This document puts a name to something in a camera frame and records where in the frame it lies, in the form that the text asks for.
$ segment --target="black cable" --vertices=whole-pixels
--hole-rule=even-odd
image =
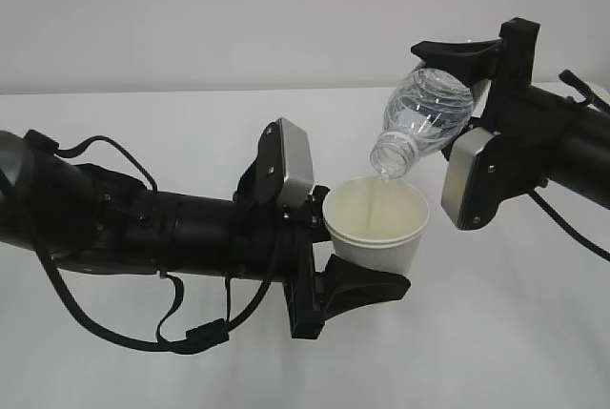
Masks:
[[[138,162],[138,160],[135,159],[133,157],[133,155],[131,153],[129,153],[125,148],[123,148],[123,146],[121,144],[119,144],[118,142],[110,139],[109,137],[107,137],[105,135],[94,135],[92,137],[89,137],[89,138],[83,140],[80,144],[76,145],[75,147],[72,147],[71,149],[57,150],[55,152],[55,154],[61,158],[67,158],[67,159],[76,158],[77,156],[80,156],[81,154],[83,154],[85,152],[85,150],[88,149],[89,146],[93,142],[96,142],[96,141],[106,142],[107,144],[110,144],[113,147],[115,147],[148,180],[148,182],[151,184],[151,190],[152,190],[152,199],[153,199],[152,204],[153,205],[152,205],[152,210],[150,211],[150,215],[152,215],[154,213],[156,198],[158,196],[158,188],[156,185],[156,181],[154,180],[153,176],[150,175],[146,169],[144,169],[144,167]]]
[[[267,273],[263,277],[262,282],[258,286],[258,290],[254,294],[250,303],[241,311],[233,320],[229,321],[228,330],[232,331],[241,325],[244,321],[248,319],[249,316],[253,314],[256,308],[260,305],[260,302],[263,300],[267,292],[269,291],[269,287],[274,278],[275,268],[277,267],[277,262],[279,261],[279,250],[280,250],[280,239],[277,238],[279,233],[279,223],[275,225],[274,234],[272,237],[271,247],[273,248],[273,252],[271,255],[271,259],[269,260],[269,266],[267,267]]]
[[[227,315],[225,317],[225,321],[229,323],[229,319],[231,318],[231,277],[225,277],[225,294],[227,298]]]
[[[552,219],[555,221],[563,231],[570,235],[573,239],[577,241],[578,244],[582,245],[586,249],[590,250],[597,256],[605,259],[606,261],[610,261],[610,253],[603,250],[600,246],[594,244],[581,233],[576,231],[559,213],[551,207],[551,205],[546,202],[542,196],[540,196],[537,192],[529,192],[528,193],[534,202],[538,204],[543,211],[545,211]]]

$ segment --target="black cylinder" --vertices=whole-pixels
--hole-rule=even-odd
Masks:
[[[610,115],[585,109],[561,138],[549,178],[610,209]]]
[[[241,217],[229,200],[151,191],[137,195],[134,216],[154,210],[145,221],[132,220],[114,252],[125,267],[169,272],[261,279],[278,235],[272,210]],[[282,253],[275,279],[295,264]]]

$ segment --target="cup rim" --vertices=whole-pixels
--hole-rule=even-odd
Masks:
[[[352,178],[350,180],[340,183],[335,188],[341,187],[349,182],[353,182],[353,181],[357,181],[357,180],[364,180],[364,179],[373,178],[373,177],[375,177],[375,176],[367,175],[367,176],[355,177],[355,178]],[[423,233],[423,230],[428,225],[428,222],[430,221],[430,203],[428,202],[426,195],[424,193],[422,193],[419,190],[419,188],[417,188],[415,185],[407,182],[406,180],[402,180],[402,179],[398,179],[398,181],[407,184],[417,194],[419,194],[419,196],[423,199],[423,202],[426,205],[427,214],[426,214],[426,219],[423,221],[421,226],[419,226],[418,228],[416,228],[414,231],[412,231],[411,233],[409,233],[407,235],[402,235],[400,237],[392,237],[390,239],[366,239],[366,238],[357,237],[355,235],[350,235],[347,233],[341,233],[341,232],[337,231],[326,219],[326,204],[327,204],[326,200],[328,199],[329,195],[333,193],[333,190],[330,190],[328,192],[328,194],[326,195],[326,197],[324,198],[324,202],[322,203],[322,216],[324,218],[324,224],[328,228],[328,231],[331,233],[331,235],[335,235],[337,238],[340,238],[342,240],[348,239],[350,241],[349,243],[359,246],[359,247],[363,247],[363,248],[396,247],[397,246],[396,244],[408,242],[410,240],[417,238],[419,235],[421,235]]]

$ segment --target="white wall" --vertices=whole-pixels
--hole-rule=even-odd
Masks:
[[[542,24],[536,78],[610,87],[608,0],[0,0],[0,92],[390,85],[423,39]]]

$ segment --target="white background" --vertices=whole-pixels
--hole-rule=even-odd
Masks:
[[[542,24],[538,81],[610,88],[608,0],[0,0],[0,93],[390,86],[424,39]]]
[[[231,197],[265,125],[285,115],[309,133],[316,180],[368,174],[390,89],[3,96],[2,124],[63,147],[104,133],[125,144],[161,189]],[[105,146],[84,157],[132,168]],[[504,203],[479,232],[439,207],[446,163],[410,180],[432,217],[400,302],[330,320],[317,341],[290,339],[281,287],[231,340],[195,357],[121,349],[81,329],[35,256],[0,249],[0,395],[7,409],[606,408],[610,407],[610,264],[582,249],[528,198]],[[542,192],[610,248],[608,211],[551,185]],[[332,248],[316,249],[317,267]],[[91,316],[153,339],[173,290],[156,276],[66,274]],[[168,337],[224,314],[220,278],[185,276]],[[234,283],[234,311],[257,282]]]

